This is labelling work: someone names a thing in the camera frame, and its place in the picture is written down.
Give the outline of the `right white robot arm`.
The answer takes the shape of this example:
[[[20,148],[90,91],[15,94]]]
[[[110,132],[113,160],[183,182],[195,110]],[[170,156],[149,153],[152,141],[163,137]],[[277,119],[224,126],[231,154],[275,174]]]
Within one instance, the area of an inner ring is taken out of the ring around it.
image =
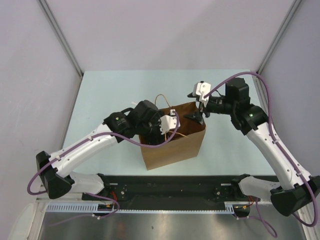
[[[210,90],[211,85],[204,81],[194,85],[188,97],[196,99],[199,109],[184,117],[204,125],[210,114],[229,115],[235,129],[260,150],[278,179],[272,182],[243,174],[232,180],[231,196],[237,201],[247,196],[269,201],[286,217],[311,203],[320,193],[319,176],[311,176],[289,153],[265,111],[251,103],[245,80],[236,77],[226,82],[224,95],[213,96]]]

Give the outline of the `brown paper bag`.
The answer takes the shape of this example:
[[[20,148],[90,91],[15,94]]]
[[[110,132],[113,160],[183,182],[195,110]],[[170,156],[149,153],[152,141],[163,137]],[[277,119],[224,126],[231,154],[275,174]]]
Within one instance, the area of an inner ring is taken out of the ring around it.
[[[186,102],[172,108],[177,111],[180,120],[180,128],[173,139],[159,148],[140,148],[148,171],[195,158],[200,151],[206,133],[206,125],[198,124],[184,117],[184,115],[192,114],[198,110],[196,103]]]

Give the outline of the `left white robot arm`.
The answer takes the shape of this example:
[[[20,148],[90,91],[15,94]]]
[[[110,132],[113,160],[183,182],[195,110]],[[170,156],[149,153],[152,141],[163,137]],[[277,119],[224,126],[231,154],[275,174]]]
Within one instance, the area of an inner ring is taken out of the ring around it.
[[[158,135],[163,116],[162,110],[143,100],[134,108],[111,113],[95,130],[70,146],[53,153],[39,152],[35,158],[45,193],[50,199],[68,193],[93,194],[100,200],[107,199],[111,188],[103,182],[102,174],[80,174],[74,169],[102,149],[124,139]]]

